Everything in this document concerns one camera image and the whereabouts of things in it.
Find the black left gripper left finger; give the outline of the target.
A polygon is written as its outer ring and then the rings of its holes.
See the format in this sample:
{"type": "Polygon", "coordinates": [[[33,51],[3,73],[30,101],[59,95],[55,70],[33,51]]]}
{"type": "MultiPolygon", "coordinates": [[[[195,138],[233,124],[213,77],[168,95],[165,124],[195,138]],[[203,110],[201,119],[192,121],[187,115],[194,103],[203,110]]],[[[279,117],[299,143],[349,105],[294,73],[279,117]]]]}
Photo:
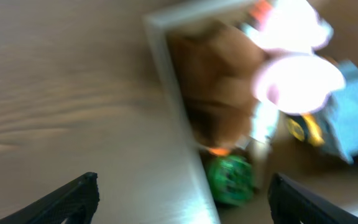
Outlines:
{"type": "Polygon", "coordinates": [[[0,219],[0,224],[90,224],[99,203],[97,178],[97,173],[87,172],[0,219]]]}

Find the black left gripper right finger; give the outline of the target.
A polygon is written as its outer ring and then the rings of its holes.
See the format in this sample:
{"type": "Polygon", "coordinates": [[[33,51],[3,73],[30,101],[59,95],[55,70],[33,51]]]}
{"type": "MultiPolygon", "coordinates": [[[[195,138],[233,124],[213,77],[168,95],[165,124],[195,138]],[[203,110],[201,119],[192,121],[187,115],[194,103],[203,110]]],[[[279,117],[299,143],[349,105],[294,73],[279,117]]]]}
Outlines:
{"type": "Polygon", "coordinates": [[[358,224],[358,217],[281,174],[272,176],[268,203],[274,224],[358,224]]]}

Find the green toy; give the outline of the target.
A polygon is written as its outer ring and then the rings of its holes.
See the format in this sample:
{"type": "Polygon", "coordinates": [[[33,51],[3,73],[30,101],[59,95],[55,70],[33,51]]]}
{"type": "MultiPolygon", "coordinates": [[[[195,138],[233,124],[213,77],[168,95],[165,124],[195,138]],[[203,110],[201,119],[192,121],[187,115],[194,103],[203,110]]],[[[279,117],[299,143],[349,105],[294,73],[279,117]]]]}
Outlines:
{"type": "Polygon", "coordinates": [[[254,196],[253,169],[243,156],[215,157],[206,166],[206,176],[218,203],[238,207],[254,196]]]}

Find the pig face lollipop toy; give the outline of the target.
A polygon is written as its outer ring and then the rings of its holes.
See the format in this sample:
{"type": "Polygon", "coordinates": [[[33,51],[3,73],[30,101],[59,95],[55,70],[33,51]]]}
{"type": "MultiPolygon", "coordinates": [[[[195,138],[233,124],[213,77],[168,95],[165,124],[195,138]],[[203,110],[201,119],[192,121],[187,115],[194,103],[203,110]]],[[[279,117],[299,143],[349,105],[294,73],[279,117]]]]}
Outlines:
{"type": "Polygon", "coordinates": [[[249,153],[255,189],[264,185],[267,160],[279,117],[280,111],[273,103],[259,102],[251,117],[250,133],[241,135],[236,142],[237,147],[249,153]]]}

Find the yellow grey toy truck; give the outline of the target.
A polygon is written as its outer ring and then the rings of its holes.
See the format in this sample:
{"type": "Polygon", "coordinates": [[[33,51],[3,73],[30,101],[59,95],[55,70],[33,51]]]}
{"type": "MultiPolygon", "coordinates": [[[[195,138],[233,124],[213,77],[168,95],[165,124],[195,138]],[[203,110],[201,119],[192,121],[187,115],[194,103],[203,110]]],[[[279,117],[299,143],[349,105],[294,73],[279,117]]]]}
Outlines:
{"type": "Polygon", "coordinates": [[[320,111],[286,115],[286,125],[297,140],[352,164],[358,156],[358,68],[349,60],[337,67],[346,87],[332,92],[320,111]]]}

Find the pink white plush toy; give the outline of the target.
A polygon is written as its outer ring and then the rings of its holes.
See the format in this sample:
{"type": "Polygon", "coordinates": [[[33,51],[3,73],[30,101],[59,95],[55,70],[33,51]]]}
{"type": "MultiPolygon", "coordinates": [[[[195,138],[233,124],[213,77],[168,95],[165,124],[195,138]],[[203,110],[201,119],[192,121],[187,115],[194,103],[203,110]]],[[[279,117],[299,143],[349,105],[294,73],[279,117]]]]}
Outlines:
{"type": "Polygon", "coordinates": [[[339,69],[318,55],[333,28],[305,0],[257,1],[242,30],[267,55],[252,82],[252,93],[287,114],[319,111],[328,96],[343,89],[339,69]]]}

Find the brown plush toy with orange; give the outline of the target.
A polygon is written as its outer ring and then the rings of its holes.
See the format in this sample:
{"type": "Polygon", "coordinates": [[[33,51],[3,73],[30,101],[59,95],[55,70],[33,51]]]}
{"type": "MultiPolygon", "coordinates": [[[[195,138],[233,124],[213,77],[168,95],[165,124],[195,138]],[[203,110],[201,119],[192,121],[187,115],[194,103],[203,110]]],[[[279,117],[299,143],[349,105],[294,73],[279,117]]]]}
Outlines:
{"type": "Polygon", "coordinates": [[[251,82],[264,51],[222,22],[197,35],[171,32],[167,40],[195,140],[212,154],[230,154],[251,131],[257,104],[251,82]]]}

